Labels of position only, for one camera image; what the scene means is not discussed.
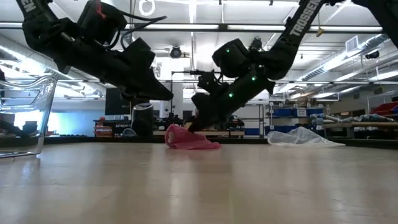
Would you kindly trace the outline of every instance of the red cloth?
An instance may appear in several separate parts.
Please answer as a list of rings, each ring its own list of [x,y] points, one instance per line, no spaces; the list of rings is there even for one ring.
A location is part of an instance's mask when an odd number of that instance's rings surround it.
[[[164,136],[166,145],[174,149],[220,149],[218,142],[210,142],[206,136],[194,134],[186,128],[170,125]]]

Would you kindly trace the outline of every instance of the tan floor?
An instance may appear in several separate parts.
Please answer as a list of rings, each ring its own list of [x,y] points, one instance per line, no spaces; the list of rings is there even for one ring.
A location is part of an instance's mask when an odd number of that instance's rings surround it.
[[[69,144],[0,160],[1,224],[398,223],[398,151]]]

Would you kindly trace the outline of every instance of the clear plastic bag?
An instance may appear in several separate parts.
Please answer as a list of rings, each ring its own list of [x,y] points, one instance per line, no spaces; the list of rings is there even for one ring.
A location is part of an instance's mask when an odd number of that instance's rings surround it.
[[[268,135],[268,143],[273,146],[284,147],[336,147],[344,144],[329,141],[307,128],[299,127],[289,133],[271,131]]]

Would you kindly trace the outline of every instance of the ceiling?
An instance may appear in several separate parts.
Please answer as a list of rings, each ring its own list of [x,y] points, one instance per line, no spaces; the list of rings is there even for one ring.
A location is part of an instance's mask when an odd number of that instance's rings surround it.
[[[69,17],[77,21],[86,0],[54,0],[50,4],[58,17]],[[139,9],[140,1],[143,1],[142,11],[150,11],[149,0],[137,0],[133,10],[134,0],[105,0],[117,8],[126,12],[134,12],[142,15]],[[250,0],[224,0],[219,5],[218,0],[154,0],[155,10],[149,17],[167,16],[162,23],[211,23],[211,24],[272,24],[284,25],[287,16],[295,12],[298,1],[274,1],[269,6],[269,1]],[[23,16],[16,0],[0,1],[0,23],[22,22]],[[366,9],[353,3],[339,4],[337,6],[323,6],[319,13],[319,19],[315,19],[313,25],[323,26],[379,26],[373,15]],[[0,35],[11,39],[19,45],[27,46],[23,31],[20,29],[0,29]],[[173,45],[179,45],[184,52],[192,53],[192,44],[196,51],[195,60],[197,69],[209,70],[215,68],[211,55],[226,42],[239,38],[245,45],[249,45],[253,38],[260,37],[264,48],[272,47],[279,33],[272,32],[195,32],[195,41],[192,42],[191,32],[135,32],[134,38],[143,38],[156,53],[165,53]],[[322,59],[333,55],[345,48],[345,42],[356,34],[323,34],[316,37],[315,34],[307,34],[299,48],[292,70],[306,70],[322,63]],[[372,37],[374,34],[359,34],[360,39]]]

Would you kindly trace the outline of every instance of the security camera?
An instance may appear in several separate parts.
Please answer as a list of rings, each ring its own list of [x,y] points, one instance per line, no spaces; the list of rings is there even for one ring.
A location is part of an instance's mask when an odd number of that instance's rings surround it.
[[[173,46],[173,49],[170,52],[170,57],[171,58],[180,58],[182,55],[182,51],[180,49],[180,46]]]

